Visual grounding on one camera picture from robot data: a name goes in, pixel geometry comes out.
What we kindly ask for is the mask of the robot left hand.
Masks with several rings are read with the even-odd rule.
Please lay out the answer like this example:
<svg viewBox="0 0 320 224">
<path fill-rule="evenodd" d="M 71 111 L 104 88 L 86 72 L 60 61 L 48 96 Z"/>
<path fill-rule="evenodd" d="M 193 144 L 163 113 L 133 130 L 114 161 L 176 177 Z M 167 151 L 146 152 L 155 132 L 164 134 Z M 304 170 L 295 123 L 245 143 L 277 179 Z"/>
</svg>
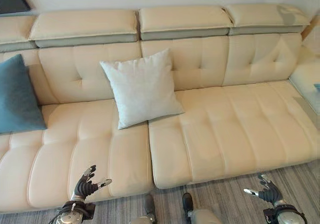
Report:
<svg viewBox="0 0 320 224">
<path fill-rule="evenodd" d="M 101 189 L 112 183 L 112 179 L 106 179 L 98 183 L 92 183 L 91 178 L 94 177 L 95 170 L 96 165 L 92 165 L 82 174 L 71 195 L 71 201 L 84 202 L 88 196 L 96 192 L 98 189 Z"/>
</svg>

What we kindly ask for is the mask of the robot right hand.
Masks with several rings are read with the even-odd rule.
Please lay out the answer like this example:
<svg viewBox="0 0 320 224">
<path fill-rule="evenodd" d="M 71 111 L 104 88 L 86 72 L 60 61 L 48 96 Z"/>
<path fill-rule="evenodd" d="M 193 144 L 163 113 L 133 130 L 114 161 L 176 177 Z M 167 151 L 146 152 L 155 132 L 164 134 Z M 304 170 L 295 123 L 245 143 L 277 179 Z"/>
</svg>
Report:
<svg viewBox="0 0 320 224">
<path fill-rule="evenodd" d="M 285 204 L 285 200 L 281 191 L 272 182 L 272 180 L 266 174 L 259 173 L 257 176 L 258 176 L 258 179 L 260 180 L 260 184 L 264 186 L 264 189 L 260 191 L 256 191 L 256 190 L 245 188 L 244 192 L 249 195 L 258 197 L 266 202 L 269 202 L 273 206 Z"/>
</svg>

